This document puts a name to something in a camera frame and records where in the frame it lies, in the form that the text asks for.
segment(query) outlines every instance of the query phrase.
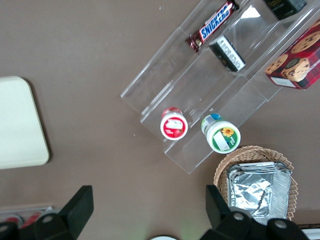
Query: cookie box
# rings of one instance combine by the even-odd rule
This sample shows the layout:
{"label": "cookie box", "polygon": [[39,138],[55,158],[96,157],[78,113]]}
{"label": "cookie box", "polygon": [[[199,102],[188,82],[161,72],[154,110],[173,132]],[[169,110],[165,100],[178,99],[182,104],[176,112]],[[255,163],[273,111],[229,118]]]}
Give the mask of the cookie box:
{"label": "cookie box", "polygon": [[320,19],[266,69],[276,85],[307,89],[320,78]]}

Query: brown table surface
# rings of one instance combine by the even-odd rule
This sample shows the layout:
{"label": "brown table surface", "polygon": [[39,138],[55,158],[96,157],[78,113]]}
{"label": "brown table surface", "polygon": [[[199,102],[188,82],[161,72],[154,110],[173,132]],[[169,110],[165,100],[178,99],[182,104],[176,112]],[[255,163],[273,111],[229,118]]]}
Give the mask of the brown table surface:
{"label": "brown table surface", "polygon": [[[81,240],[202,236],[210,227],[205,186],[223,156],[185,173],[120,98],[197,3],[0,2],[0,77],[32,85],[51,153],[43,166],[0,171],[1,209],[61,208],[93,185],[95,210]],[[240,128],[242,145],[274,149],[293,163],[299,224],[320,222],[319,91],[320,82],[283,88]]]}

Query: yogurt cup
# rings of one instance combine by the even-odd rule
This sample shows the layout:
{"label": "yogurt cup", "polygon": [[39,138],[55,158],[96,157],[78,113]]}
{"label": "yogurt cup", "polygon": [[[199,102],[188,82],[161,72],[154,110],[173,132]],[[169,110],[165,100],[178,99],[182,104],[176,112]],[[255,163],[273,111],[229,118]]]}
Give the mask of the yogurt cup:
{"label": "yogurt cup", "polygon": [[160,129],[166,139],[176,141],[187,134],[188,122],[179,108],[170,107],[162,113]]}
{"label": "yogurt cup", "polygon": [[201,130],[209,146],[219,154],[231,153],[237,149],[241,141],[238,128],[216,113],[202,120]]}

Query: snickers bar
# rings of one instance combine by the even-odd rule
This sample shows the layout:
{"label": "snickers bar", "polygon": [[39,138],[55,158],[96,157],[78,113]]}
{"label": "snickers bar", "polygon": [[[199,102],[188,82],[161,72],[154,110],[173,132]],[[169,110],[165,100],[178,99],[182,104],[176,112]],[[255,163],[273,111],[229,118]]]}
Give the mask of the snickers bar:
{"label": "snickers bar", "polygon": [[210,19],[195,33],[191,34],[185,41],[196,53],[199,51],[202,44],[231,16],[231,14],[239,9],[239,6],[234,0],[228,0],[216,11]]}

